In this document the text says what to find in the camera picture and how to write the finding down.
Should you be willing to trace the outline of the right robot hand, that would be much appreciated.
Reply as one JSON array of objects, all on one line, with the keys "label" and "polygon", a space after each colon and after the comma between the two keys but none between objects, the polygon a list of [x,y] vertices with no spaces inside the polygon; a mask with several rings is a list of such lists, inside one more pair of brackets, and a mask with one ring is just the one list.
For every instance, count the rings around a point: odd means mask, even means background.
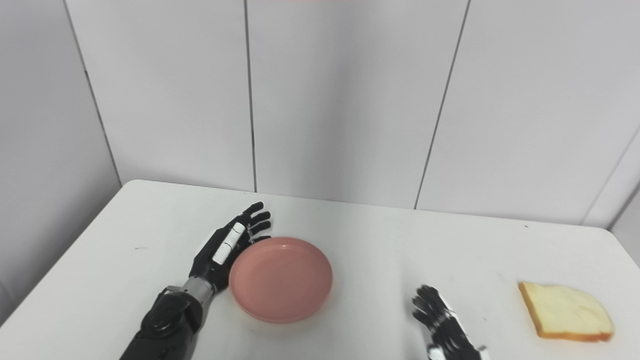
[{"label": "right robot hand", "polygon": [[489,360],[489,349],[473,345],[457,314],[438,289],[421,285],[416,289],[412,303],[414,319],[429,332],[427,357],[430,360]]}]

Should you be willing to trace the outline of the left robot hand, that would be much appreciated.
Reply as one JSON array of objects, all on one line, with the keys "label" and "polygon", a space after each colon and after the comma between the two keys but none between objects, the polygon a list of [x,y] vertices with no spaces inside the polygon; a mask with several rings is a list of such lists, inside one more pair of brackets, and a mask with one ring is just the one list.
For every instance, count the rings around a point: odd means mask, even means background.
[{"label": "left robot hand", "polygon": [[270,235],[272,214],[263,202],[256,202],[215,230],[199,249],[192,262],[189,277],[204,280],[215,293],[229,286],[230,271],[240,254]]}]

